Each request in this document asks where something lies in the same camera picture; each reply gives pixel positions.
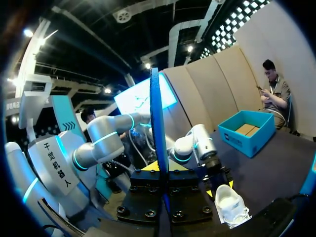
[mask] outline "shoe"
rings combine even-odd
[[[251,218],[249,209],[240,195],[226,184],[219,186],[216,190],[215,205],[219,215],[230,229],[241,225]]]

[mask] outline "screen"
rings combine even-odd
[[[177,102],[163,73],[159,73],[162,108]],[[121,114],[150,113],[150,79],[146,79],[114,97]]]

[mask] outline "cardboard inside box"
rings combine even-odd
[[[244,135],[246,137],[251,137],[258,130],[259,130],[258,127],[245,123],[243,126],[238,128],[235,132],[240,133],[240,134],[242,134],[242,135]]]

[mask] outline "white wall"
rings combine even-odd
[[[267,80],[262,63],[274,61],[277,71],[290,86],[296,129],[316,135],[316,61],[303,33],[273,1],[251,16],[235,38],[259,85]]]

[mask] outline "person in background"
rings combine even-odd
[[[94,109],[91,107],[85,108],[82,112],[81,112],[81,119],[82,121],[84,121],[86,124],[89,124],[91,121],[93,121],[96,118]],[[87,139],[87,142],[92,142],[90,139],[90,136],[86,131],[84,131],[84,135]],[[123,133],[120,136],[120,139],[124,139],[126,137],[126,134]],[[129,158],[125,155],[125,154],[121,154],[120,156],[118,156],[117,158],[114,159],[114,161],[117,161],[123,165],[125,165],[126,167],[131,167],[132,163],[130,162]],[[121,188],[119,187],[121,183],[121,180],[118,178],[119,176],[121,177],[122,174],[127,174],[128,176],[130,176],[130,173],[126,171],[125,168],[121,167],[120,165],[117,165],[113,162],[105,162],[102,164],[102,167],[106,170],[109,178],[106,179],[107,181],[107,185],[108,187],[112,190],[112,192],[114,194],[121,192]]]
[[[288,117],[291,91],[286,81],[277,74],[276,67],[271,60],[266,60],[262,66],[268,78],[264,89],[261,90],[263,112],[274,115],[276,129],[279,130],[286,124],[285,118]]]

